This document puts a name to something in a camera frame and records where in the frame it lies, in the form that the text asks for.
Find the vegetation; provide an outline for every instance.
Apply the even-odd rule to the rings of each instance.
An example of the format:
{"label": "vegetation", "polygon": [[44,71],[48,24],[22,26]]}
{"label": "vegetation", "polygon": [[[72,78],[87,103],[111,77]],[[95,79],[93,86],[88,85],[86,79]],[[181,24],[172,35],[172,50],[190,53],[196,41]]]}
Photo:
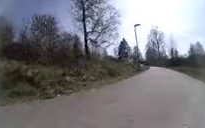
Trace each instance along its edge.
{"label": "vegetation", "polygon": [[137,73],[130,56],[124,61],[97,47],[88,58],[83,51],[80,37],[61,31],[51,15],[34,15],[19,31],[0,24],[0,104],[68,95]]}
{"label": "vegetation", "polygon": [[164,33],[160,31],[158,27],[153,27],[148,35],[146,62],[149,65],[164,66],[166,60]]}
{"label": "vegetation", "polygon": [[118,11],[108,0],[71,0],[72,14],[84,35],[85,54],[89,57],[89,44],[108,47],[116,39],[119,24]]}

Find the bare tree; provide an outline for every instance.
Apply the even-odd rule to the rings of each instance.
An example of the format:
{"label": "bare tree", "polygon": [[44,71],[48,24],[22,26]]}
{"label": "bare tree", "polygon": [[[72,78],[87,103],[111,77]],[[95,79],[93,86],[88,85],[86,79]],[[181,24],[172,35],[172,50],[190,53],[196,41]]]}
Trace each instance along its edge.
{"label": "bare tree", "polygon": [[85,54],[89,56],[90,41],[95,47],[108,47],[117,37],[119,14],[108,0],[71,0],[73,16],[81,24]]}
{"label": "bare tree", "polygon": [[153,65],[162,65],[166,58],[164,33],[153,27],[148,35],[146,59]]}
{"label": "bare tree", "polygon": [[170,36],[170,51],[169,51],[169,53],[170,53],[171,60],[178,57],[178,50],[177,50],[177,46],[176,46],[176,41],[174,40],[173,35]]}
{"label": "bare tree", "polygon": [[148,45],[154,48],[158,54],[158,60],[161,59],[163,54],[166,54],[165,43],[164,43],[164,33],[158,29],[158,27],[153,27],[148,35]]}

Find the tree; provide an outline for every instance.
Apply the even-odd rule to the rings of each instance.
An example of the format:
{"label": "tree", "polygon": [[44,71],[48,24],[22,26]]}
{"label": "tree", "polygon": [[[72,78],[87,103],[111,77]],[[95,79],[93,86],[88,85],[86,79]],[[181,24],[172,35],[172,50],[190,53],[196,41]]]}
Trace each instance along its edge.
{"label": "tree", "polygon": [[199,41],[197,41],[195,44],[190,45],[188,51],[189,56],[203,55],[204,53],[205,50]]}
{"label": "tree", "polygon": [[103,50],[102,56],[103,56],[103,57],[108,56],[107,49],[104,49],[104,50]]}
{"label": "tree", "polygon": [[128,42],[123,38],[118,46],[118,58],[122,61],[126,60],[130,55],[129,52]]}
{"label": "tree", "polygon": [[73,16],[81,24],[85,54],[89,57],[88,41],[95,47],[106,45],[117,36],[119,14],[108,0],[71,0]]}
{"label": "tree", "polygon": [[171,60],[178,58],[178,50],[173,35],[170,36],[170,57]]}
{"label": "tree", "polygon": [[142,57],[142,54],[139,50],[139,48],[137,46],[134,46],[133,47],[133,53],[132,53],[132,61],[133,61],[133,64],[137,64],[138,63],[138,60],[139,61],[142,61],[143,60],[143,57]]}
{"label": "tree", "polygon": [[40,61],[52,63],[57,48],[58,26],[55,17],[51,15],[34,15],[29,24],[30,42]]}
{"label": "tree", "polygon": [[158,30],[158,27],[153,27],[148,35],[148,43],[146,46],[146,60],[155,65],[161,65],[167,58],[164,33]]}

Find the dry grass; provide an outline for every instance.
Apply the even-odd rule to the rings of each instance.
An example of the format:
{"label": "dry grass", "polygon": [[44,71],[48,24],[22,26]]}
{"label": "dry grass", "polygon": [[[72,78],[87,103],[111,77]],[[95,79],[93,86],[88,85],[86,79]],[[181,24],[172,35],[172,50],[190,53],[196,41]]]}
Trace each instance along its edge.
{"label": "dry grass", "polygon": [[205,68],[175,67],[172,69],[205,82]]}
{"label": "dry grass", "polygon": [[0,105],[69,95],[136,73],[129,64],[107,60],[92,60],[61,68],[0,59]]}

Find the road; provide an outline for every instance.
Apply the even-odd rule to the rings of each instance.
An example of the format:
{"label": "road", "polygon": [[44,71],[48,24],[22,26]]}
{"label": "road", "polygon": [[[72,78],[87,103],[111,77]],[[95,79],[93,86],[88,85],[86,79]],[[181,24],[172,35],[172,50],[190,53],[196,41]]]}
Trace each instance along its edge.
{"label": "road", "polygon": [[205,83],[156,67],[100,89],[0,107],[0,128],[182,127],[205,128]]}

